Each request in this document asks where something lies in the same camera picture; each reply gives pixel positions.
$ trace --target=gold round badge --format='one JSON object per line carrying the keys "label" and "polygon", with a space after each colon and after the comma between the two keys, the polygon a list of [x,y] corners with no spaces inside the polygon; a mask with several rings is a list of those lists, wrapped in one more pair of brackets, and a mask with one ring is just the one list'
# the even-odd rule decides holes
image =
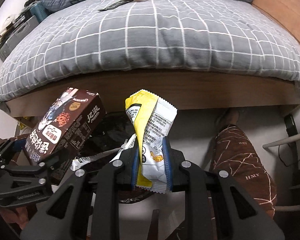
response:
{"label": "gold round badge", "polygon": [[81,103],[72,103],[70,106],[69,106],[69,110],[70,111],[74,111],[74,110],[77,110],[79,107],[81,106]]}

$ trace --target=brown pajama pants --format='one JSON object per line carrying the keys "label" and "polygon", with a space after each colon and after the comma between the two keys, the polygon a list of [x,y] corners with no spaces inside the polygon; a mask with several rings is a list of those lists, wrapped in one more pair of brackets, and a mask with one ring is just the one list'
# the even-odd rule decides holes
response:
{"label": "brown pajama pants", "polygon": [[[236,125],[224,127],[216,137],[210,171],[218,170],[225,170],[231,174],[273,218],[277,197],[276,185],[261,164],[251,142]],[[184,226],[185,223],[182,222],[167,240],[186,239]]]}

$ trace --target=foot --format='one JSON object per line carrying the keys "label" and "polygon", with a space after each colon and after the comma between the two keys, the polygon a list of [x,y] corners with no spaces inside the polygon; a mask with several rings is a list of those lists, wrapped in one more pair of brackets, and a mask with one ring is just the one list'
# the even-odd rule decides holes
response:
{"label": "foot", "polygon": [[236,108],[229,108],[223,116],[216,121],[216,128],[218,131],[229,124],[236,125],[239,120],[239,111]]}

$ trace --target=wooden bed frame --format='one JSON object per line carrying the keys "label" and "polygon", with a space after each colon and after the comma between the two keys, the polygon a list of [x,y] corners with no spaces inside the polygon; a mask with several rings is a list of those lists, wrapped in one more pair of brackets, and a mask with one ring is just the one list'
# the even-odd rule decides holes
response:
{"label": "wooden bed frame", "polygon": [[[300,43],[300,0],[254,0],[253,6]],[[108,112],[123,111],[125,99],[140,89],[158,94],[178,109],[300,104],[293,82],[277,78],[140,69],[80,74],[52,82],[6,102],[1,109],[15,118],[42,116],[67,87],[98,92]]]}

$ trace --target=gray floor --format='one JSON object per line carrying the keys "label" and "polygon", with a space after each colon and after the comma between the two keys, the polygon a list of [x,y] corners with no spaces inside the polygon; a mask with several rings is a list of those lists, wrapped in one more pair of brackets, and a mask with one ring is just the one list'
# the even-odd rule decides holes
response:
{"label": "gray floor", "polygon": [[[202,168],[209,166],[209,143],[215,136],[214,120],[222,109],[178,111],[169,137],[172,148],[181,150],[185,158]],[[262,164],[274,178],[278,187],[278,205],[289,204],[289,186],[292,168],[285,167],[278,159],[278,148],[268,151],[262,145],[287,136],[285,124],[277,107],[244,108],[238,126],[246,133]],[[280,149],[282,158],[288,163],[289,149]],[[155,194],[136,204],[120,205],[121,240],[143,240],[147,238],[153,209],[160,209],[159,239],[165,239],[184,219],[184,194]],[[284,214],[276,214],[276,221],[284,223]]]}

